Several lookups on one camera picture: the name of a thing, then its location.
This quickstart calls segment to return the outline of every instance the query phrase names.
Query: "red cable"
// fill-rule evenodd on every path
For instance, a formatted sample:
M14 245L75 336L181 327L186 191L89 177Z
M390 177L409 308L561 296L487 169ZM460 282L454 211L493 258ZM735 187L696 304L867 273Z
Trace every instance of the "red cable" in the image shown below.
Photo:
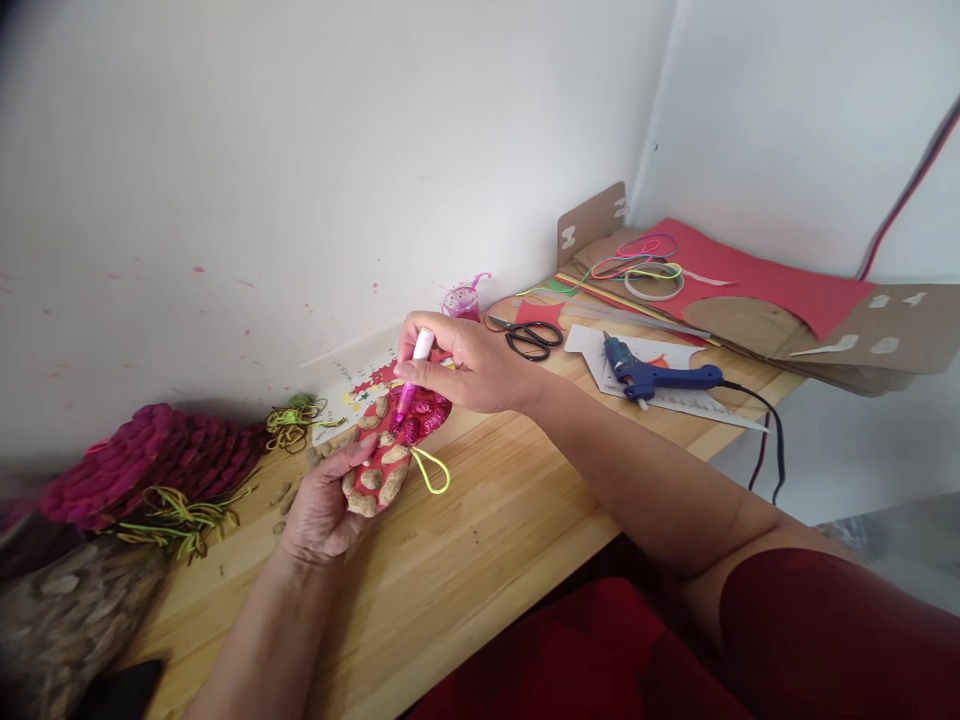
M920 187L920 183L923 182L923 178L926 177L927 172L931 167L933 167L933 163L936 161L937 156L943 149L943 146L946 145L947 139L950 137L950 133L952 133L953 128L956 127L957 120L960 120L960 98L958 98L953 104L953 107L950 108L950 112L941 124L940 130L934 136L933 142L927 149L926 155L924 156L923 160L921 160L920 166L913 174L913 177L910 179L907 187L904 189L903 193L900 195L900 198L893 206L890 214L887 215L886 219L883 221L883 224L880 225L880 229L877 230L876 235L873 236L873 240L870 242L870 247L867 250L867 259L864 261L863 270L860 271L860 274L857 276L857 280L865 280L867 275L870 274L870 270L873 269L873 261L877 258L877 251L880 250L880 243L883 242L883 238L886 236L890 226L893 225L897 219L897 216L900 215L900 211L903 210L906 204L910 201L910 198L913 196L913 193L916 192L916 189Z

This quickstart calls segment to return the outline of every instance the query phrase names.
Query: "wooden table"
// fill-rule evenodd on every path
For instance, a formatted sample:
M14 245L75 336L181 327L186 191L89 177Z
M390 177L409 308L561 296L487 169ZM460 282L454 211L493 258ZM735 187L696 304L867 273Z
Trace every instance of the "wooden table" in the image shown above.
M570 322L676 341L616 323L564 324ZM771 403L802 382L722 348L695 356L695 364L708 362ZM743 432L658 408L641 413L601 395L580 355L554 351L545 366L703 460ZM744 416L763 414L742 393L714 394ZM444 495L431 495L411 472L397 504L348 558L309 717L395 717L618 533L574 469L523 416L455 409L424 447L448 464L453 482ZM270 501L284 483L296 487L306 470L305 453L267 455L252 480L257 491L235 505L241 527L222 543L211 540L206 559L173 568L123 663L169 660L151 718L177 717L199 688L276 543L280 510Z

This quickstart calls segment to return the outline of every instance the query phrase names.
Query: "marker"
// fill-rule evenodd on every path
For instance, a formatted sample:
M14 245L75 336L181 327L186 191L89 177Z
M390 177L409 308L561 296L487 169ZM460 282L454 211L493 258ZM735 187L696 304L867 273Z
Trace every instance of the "marker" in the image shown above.
M417 335L417 343L413 346L412 359L429 359L430 351L433 349L433 340L433 330L420 328L420 334ZM404 383L403 389L400 391L400 402L397 403L397 413L393 416L393 422L390 423L390 432L396 433L400 431L400 426L403 425L403 420L410 410L410 405L413 404L413 396L416 395L418 387L420 386L416 383Z

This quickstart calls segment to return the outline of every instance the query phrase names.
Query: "magenta knitted item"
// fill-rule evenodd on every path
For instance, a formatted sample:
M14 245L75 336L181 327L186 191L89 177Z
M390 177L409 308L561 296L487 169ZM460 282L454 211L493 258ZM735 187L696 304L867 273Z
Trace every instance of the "magenta knitted item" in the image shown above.
M234 490L265 447L262 425L241 430L236 423L185 415L165 403L147 405L56 478L40 511L55 522L102 530L136 512L151 485L203 502Z

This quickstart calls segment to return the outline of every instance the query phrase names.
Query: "glue gun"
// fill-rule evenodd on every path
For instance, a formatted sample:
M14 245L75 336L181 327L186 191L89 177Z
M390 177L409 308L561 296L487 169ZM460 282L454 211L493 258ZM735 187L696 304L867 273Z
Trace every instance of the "glue gun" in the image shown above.
M653 399L658 387L710 390L723 382L723 372L716 365L671 370L641 362L625 343L606 332L603 333L603 352L617 380L626 385L623 394L631 402Z

